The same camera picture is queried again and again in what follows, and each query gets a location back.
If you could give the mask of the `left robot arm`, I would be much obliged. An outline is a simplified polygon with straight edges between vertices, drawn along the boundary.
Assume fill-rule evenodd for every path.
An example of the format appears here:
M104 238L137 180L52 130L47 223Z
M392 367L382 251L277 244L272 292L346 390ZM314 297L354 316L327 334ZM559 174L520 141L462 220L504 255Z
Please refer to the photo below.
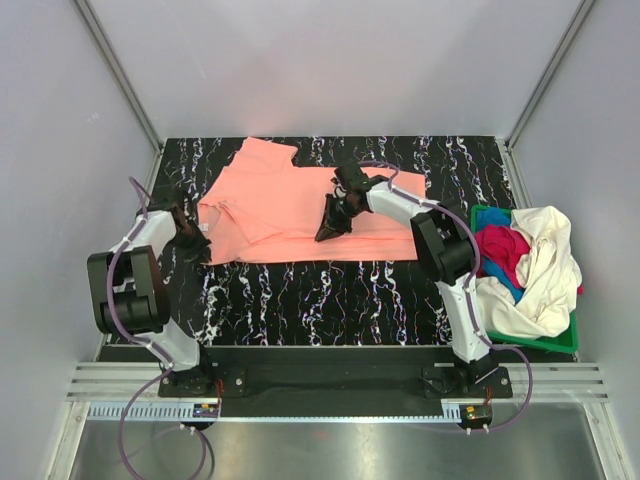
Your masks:
M203 396L214 388L216 372L204 346L171 318L158 263L168 245L183 250L191 262L211 260L193 201L177 187L163 188L139 210L118 244L88 257L94 318L101 333L125 338L159 360L168 396Z

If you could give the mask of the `salmon pink t-shirt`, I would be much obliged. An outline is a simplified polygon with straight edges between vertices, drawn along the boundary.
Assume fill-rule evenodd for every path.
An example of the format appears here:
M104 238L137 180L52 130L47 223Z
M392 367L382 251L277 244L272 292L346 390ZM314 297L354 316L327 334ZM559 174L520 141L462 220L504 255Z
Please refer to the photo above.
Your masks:
M353 231L318 242L333 169L297 167L294 146L249 137L198 202L211 262L412 261L408 227L363 213Z

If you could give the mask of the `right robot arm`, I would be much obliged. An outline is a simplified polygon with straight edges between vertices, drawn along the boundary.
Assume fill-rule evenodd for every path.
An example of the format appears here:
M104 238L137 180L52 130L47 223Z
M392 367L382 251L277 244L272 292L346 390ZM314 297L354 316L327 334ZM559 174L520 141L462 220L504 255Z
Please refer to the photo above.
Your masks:
M418 263L442 297L455 355L450 367L422 369L425 396L484 401L511 397L508 372L492 356L481 322L476 294L480 254L473 233L458 210L396 187L393 180L369 176L356 162L337 168L315 240L350 233L353 219L363 212L384 215L409 228Z

